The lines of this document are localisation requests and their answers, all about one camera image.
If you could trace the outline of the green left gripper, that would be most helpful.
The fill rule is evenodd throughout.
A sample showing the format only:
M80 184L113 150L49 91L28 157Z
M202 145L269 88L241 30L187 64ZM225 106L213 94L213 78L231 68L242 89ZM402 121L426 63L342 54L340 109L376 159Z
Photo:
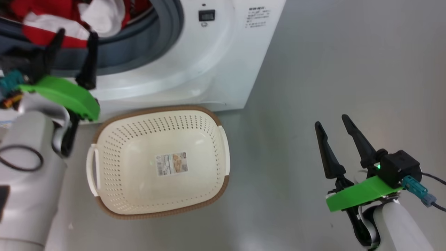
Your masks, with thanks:
M79 122L97 121L100 115L100 105L88 91L96 88L99 36L90 33L88 53L76 76L77 85L65 78L46 76L51 73L64 38L65 29L59 29L50 44L38 53L37 78L42 79L34 85L19 86L23 93L19 114L38 111L52 119L57 124L52 148L60 156L69 157Z

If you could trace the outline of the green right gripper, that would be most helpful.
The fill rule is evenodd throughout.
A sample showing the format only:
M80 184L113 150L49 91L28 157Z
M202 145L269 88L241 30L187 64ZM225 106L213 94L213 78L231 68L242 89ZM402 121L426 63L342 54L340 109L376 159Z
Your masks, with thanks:
M387 150L375 150L347 114L343 114L341 119L347 133L354 140L361 157L361 167L378 169L380 159L388 154ZM363 247L378 247L380 237L377 227L364 216L362 207L386 197L395 197L401 188L391 188L377 176L367 178L358 184L344 178L346 170L334 155L328 143L328 136L320 121L314 124L314 128L325 177L327 179L337 178L337 188L330 191L325 197L329 210L331 212L344 211L347 213L356 239Z

